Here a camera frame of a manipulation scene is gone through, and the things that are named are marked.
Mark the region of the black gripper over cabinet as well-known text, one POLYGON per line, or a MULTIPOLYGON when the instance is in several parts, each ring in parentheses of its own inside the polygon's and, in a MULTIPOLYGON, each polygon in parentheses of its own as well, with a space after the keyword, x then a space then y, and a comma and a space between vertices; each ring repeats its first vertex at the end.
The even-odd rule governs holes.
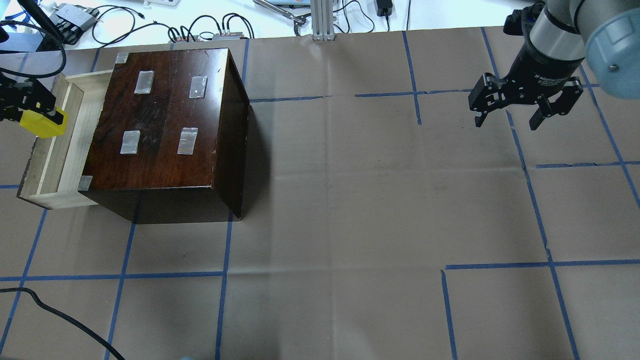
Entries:
POLYGON ((55 112, 56 98, 41 82, 28 77, 18 83, 0 73, 0 121, 53 123, 61 125, 64 116, 55 112))

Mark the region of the black idle gripper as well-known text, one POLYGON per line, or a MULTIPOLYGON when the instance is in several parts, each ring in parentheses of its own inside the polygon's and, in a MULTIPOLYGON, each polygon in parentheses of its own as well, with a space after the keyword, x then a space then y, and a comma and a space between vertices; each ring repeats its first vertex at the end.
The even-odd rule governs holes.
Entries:
POLYGON ((531 131, 552 116, 566 116, 584 93, 580 79, 569 76, 552 80, 517 66, 503 78, 483 73, 468 96, 468 107, 475 112, 475 127, 482 127, 488 114, 509 105, 532 105, 538 109, 529 119, 531 131))

